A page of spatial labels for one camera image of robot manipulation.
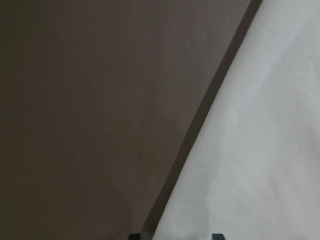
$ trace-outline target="white sheet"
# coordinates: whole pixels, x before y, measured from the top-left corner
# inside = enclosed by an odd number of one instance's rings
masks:
[[[320,1],[262,2],[154,240],[320,239]]]

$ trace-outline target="gray wall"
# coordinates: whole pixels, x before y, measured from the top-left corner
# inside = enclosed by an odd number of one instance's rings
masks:
[[[2,1],[0,238],[139,232],[249,2]]]

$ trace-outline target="bed sheet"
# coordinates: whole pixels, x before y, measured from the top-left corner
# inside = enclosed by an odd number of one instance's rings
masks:
[[[264,0],[154,240],[320,237],[320,2]]]

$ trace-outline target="brown wall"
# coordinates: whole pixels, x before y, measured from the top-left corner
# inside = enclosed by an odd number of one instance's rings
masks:
[[[248,4],[3,1],[0,239],[139,232]]]

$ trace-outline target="dark object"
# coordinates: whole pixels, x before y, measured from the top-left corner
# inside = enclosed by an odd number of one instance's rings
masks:
[[[140,240],[140,233],[130,234],[128,240]]]
[[[226,240],[225,236],[221,233],[212,234],[212,240]]]

